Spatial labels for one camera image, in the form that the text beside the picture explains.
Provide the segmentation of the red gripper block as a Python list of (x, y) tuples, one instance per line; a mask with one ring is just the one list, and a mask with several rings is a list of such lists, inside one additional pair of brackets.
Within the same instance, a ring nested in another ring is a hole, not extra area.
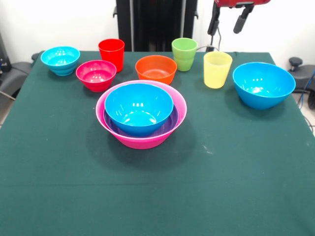
[(215, 35), (219, 25), (220, 7), (241, 8), (242, 14), (238, 17), (233, 32), (238, 34), (242, 31), (248, 15), (253, 11), (254, 5), (267, 4), (270, 0), (214, 0), (212, 17), (208, 28), (209, 35)]

